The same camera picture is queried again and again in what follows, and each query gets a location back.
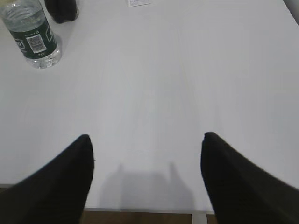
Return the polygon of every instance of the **table surface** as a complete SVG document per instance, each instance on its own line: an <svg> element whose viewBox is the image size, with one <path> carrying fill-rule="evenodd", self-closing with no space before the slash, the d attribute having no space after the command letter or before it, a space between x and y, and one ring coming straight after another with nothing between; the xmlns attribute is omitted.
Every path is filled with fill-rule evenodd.
<svg viewBox="0 0 299 224"><path fill-rule="evenodd" d="M63 58L46 70L0 25L0 183L88 133L87 207L211 210L199 158L214 131L299 188L299 28L282 0L79 8L75 22L48 17Z"/></svg>

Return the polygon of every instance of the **water bottle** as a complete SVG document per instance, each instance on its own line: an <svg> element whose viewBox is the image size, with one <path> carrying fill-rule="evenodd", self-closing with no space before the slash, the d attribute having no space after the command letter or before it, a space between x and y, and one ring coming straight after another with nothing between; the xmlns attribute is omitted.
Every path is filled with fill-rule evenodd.
<svg viewBox="0 0 299 224"><path fill-rule="evenodd" d="M49 68L60 60L61 51L39 0L0 0L0 17L34 68Z"/></svg>

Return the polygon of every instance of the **barcode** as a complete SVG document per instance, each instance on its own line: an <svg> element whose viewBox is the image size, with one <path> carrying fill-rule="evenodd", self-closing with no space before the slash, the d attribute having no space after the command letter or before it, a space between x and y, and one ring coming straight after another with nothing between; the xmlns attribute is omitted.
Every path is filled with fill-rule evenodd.
<svg viewBox="0 0 299 224"><path fill-rule="evenodd" d="M27 37L27 42L29 43L33 53L40 53L45 51L47 48L43 42L42 37L38 34L32 37Z"/></svg>

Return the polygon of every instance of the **bottle label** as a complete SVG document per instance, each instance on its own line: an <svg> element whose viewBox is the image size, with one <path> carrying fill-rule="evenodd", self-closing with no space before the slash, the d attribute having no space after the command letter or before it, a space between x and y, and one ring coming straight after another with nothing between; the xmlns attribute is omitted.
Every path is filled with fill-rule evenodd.
<svg viewBox="0 0 299 224"><path fill-rule="evenodd" d="M36 29L26 32L10 31L26 58L39 59L53 53L57 47L54 34L47 19Z"/></svg>

